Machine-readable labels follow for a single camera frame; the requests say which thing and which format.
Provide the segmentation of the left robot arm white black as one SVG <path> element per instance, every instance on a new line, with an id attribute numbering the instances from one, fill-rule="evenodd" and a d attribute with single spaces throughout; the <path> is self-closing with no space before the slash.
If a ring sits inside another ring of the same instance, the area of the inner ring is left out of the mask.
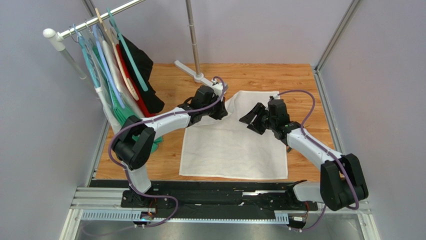
<path id="1" fill-rule="evenodd" d="M 224 94 L 228 87 L 224 83 L 199 87 L 193 97 L 166 113 L 126 119 L 121 130 L 108 146 L 109 158 L 122 167 L 129 187 L 138 195 L 148 198 L 152 184 L 148 176 L 148 162 L 154 141 L 173 131 L 188 128 L 210 117 L 221 120 L 227 116 Z"/>

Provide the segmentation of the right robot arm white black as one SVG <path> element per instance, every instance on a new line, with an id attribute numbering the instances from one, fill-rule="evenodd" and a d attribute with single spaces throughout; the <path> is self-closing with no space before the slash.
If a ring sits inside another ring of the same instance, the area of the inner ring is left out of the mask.
<path id="1" fill-rule="evenodd" d="M 358 157 L 333 150 L 314 138 L 300 123 L 290 119 L 282 99 L 272 99 L 267 106 L 257 103 L 239 121 L 260 135 L 272 131 L 277 140 L 318 168 L 318 182 L 300 180 L 288 189 L 299 202 L 323 203 L 332 211 L 357 210 L 360 201 L 369 196 Z"/>

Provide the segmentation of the white cloth napkin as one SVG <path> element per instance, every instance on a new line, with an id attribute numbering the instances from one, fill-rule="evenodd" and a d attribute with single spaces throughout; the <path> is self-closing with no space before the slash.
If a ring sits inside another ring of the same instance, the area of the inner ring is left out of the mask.
<path id="1" fill-rule="evenodd" d="M 258 134 L 240 122 L 257 103 L 267 105 L 277 91 L 240 90 L 225 102 L 221 120 L 203 117 L 186 128 L 179 174 L 243 180 L 288 178 L 286 146 L 271 131 Z"/>

